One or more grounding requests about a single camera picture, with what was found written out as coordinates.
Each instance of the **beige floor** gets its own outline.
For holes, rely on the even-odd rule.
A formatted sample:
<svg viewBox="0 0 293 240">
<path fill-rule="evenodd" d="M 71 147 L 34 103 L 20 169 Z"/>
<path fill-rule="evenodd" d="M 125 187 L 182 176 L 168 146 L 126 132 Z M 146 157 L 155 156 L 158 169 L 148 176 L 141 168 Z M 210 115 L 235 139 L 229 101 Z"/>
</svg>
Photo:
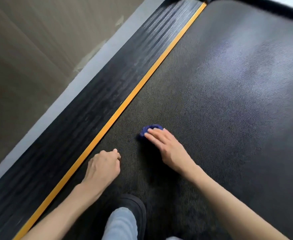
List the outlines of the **beige floor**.
<svg viewBox="0 0 293 240">
<path fill-rule="evenodd" d="M 143 0 L 0 0 L 0 162 Z"/>
</svg>

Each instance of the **jeans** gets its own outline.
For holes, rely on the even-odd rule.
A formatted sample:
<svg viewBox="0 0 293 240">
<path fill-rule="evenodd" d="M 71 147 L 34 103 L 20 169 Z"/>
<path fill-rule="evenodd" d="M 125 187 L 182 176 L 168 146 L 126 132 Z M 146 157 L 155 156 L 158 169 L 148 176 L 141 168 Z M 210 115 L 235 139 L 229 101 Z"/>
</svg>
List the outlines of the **jeans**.
<svg viewBox="0 0 293 240">
<path fill-rule="evenodd" d="M 110 215 L 102 240 L 137 240 L 137 225 L 133 213 L 125 207 L 116 209 Z M 170 237 L 167 240 L 181 240 Z"/>
</svg>

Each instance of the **forearm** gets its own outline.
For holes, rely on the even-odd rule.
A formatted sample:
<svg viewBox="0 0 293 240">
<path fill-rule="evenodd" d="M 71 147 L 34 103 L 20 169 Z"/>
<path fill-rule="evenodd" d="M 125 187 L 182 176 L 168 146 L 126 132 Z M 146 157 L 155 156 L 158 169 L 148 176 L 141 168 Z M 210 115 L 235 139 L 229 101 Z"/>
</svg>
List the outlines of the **forearm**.
<svg viewBox="0 0 293 240">
<path fill-rule="evenodd" d="M 96 191 L 95 200 L 100 196 Z M 71 228 L 77 218 L 92 204 L 88 194 L 83 192 L 81 185 L 42 221 L 34 226 L 23 240 L 60 240 Z"/>
<path fill-rule="evenodd" d="M 287 239 L 243 202 L 210 178 L 199 166 L 188 176 L 207 199 L 233 239 Z"/>
</svg>

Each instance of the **treadmill belt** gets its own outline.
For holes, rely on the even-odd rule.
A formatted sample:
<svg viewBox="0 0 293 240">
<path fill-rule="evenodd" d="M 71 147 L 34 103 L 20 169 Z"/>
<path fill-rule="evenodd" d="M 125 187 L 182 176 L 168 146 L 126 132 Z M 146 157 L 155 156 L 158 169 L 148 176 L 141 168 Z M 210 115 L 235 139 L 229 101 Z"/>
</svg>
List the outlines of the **treadmill belt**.
<svg viewBox="0 0 293 240">
<path fill-rule="evenodd" d="M 293 20 L 238 1 L 210 3 L 93 150 L 117 148 L 121 173 L 66 239 L 89 239 L 92 218 L 118 193 L 146 205 L 145 239 L 230 238 L 199 192 L 136 140 L 154 123 L 293 239 Z M 83 179 L 87 162 L 46 213 Z"/>
</svg>

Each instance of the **hand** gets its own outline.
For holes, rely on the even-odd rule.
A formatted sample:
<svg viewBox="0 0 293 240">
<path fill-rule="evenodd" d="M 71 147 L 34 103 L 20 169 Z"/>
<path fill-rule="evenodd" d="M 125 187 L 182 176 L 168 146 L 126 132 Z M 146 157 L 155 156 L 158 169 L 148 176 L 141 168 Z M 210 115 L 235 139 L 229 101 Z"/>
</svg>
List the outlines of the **hand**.
<svg viewBox="0 0 293 240">
<path fill-rule="evenodd" d="M 91 158 L 82 183 L 75 189 L 76 195 L 85 198 L 88 205 L 93 204 L 119 175 L 120 159 L 117 149 L 101 151 Z"/>
<path fill-rule="evenodd" d="M 160 150 L 162 161 L 187 179 L 198 168 L 181 143 L 168 130 L 148 129 L 144 136 Z"/>
</svg>

